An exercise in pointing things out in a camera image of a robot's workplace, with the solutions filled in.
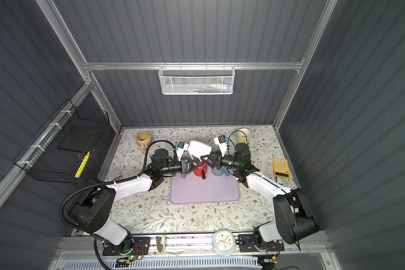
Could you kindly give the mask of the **red mug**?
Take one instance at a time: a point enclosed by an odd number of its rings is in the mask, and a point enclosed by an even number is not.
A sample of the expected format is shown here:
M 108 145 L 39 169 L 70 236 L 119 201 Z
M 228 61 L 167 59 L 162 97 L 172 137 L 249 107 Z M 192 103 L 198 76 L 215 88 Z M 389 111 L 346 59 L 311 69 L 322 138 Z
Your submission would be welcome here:
M 204 161 L 201 161 L 200 159 L 196 159 L 196 162 L 199 164 L 199 166 L 195 168 L 192 172 L 197 177 L 200 177 L 203 180 L 205 180 L 208 173 L 208 166 Z

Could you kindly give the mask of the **white mug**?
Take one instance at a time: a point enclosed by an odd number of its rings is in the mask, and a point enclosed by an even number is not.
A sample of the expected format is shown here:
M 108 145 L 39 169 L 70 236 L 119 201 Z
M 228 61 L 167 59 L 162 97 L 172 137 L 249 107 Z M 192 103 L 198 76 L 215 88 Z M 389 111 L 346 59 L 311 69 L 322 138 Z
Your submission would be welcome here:
M 207 145 L 200 141 L 191 141 L 187 149 L 189 155 L 191 155 L 193 158 L 198 159 L 200 159 L 201 156 L 209 155 L 211 151 L 212 147 L 210 145 Z

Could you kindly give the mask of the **blue polka dot mug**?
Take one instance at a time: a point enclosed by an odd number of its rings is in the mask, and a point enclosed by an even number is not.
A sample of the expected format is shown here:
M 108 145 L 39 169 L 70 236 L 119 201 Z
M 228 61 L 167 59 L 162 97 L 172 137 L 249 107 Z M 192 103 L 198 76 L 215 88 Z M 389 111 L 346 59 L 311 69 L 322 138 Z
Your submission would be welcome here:
M 225 167 L 221 167 L 220 169 L 213 168 L 211 171 L 212 171 L 213 175 L 215 175 L 217 177 L 222 177 L 222 176 L 228 177 L 230 175 L 228 172 L 228 169 Z

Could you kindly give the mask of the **light green mug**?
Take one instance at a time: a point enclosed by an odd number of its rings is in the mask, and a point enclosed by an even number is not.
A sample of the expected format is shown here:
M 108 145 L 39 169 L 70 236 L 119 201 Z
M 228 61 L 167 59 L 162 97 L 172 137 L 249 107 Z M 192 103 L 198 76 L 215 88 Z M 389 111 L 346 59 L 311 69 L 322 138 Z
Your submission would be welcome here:
M 250 130 L 242 128 L 237 131 L 237 143 L 249 144 L 250 138 L 251 138 Z

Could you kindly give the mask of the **beige speckled mug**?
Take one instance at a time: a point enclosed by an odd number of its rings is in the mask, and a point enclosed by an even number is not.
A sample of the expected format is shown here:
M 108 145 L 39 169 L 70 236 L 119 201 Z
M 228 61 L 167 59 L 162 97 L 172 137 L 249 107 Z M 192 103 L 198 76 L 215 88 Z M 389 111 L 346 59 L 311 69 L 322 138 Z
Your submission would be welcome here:
M 148 131 L 141 131 L 136 135 L 136 143 L 139 148 L 144 152 L 152 143 L 152 136 Z

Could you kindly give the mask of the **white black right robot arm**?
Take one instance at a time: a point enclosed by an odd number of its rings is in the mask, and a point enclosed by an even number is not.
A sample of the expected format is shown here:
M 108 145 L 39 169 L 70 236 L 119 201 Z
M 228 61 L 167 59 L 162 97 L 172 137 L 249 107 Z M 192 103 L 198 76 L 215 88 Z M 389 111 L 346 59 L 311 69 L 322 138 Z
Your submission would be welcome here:
M 255 245 L 276 240 L 298 244 L 300 240 L 320 231 L 306 193 L 284 187 L 265 176 L 251 161 L 249 145 L 239 143 L 235 153 L 228 155 L 220 150 L 202 154 L 200 159 L 215 169 L 231 169 L 238 182 L 272 201 L 274 220 L 254 229 Z

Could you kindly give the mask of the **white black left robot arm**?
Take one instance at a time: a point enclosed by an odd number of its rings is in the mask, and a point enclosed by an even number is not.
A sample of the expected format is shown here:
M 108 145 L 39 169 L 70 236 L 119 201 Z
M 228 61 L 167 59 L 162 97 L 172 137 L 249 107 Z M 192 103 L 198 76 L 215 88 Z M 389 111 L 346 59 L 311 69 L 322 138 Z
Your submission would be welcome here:
M 116 248 L 117 253 L 128 254 L 136 249 L 132 234 L 110 218 L 113 204 L 127 196 L 156 189 L 165 177 L 177 173 L 191 173 L 201 165 L 196 159 L 181 158 L 185 144 L 173 145 L 167 140 L 156 140 L 173 147 L 173 156 L 166 149 L 158 149 L 147 162 L 149 151 L 146 150 L 143 168 L 139 174 L 122 180 L 90 184 L 71 193 L 59 207 L 58 216 L 61 221 L 80 231 L 102 239 L 104 243 Z

